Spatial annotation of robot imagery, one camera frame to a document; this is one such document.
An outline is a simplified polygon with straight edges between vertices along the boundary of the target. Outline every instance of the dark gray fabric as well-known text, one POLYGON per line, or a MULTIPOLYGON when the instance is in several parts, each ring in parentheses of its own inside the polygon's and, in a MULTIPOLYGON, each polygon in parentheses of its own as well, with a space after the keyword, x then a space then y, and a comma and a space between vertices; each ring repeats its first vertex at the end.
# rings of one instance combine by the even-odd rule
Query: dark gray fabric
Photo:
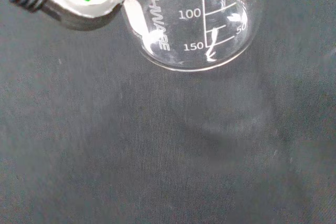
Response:
POLYGON ((267 0, 251 47, 161 69, 121 15, 0 0, 0 223, 336 223, 335 0, 267 0))

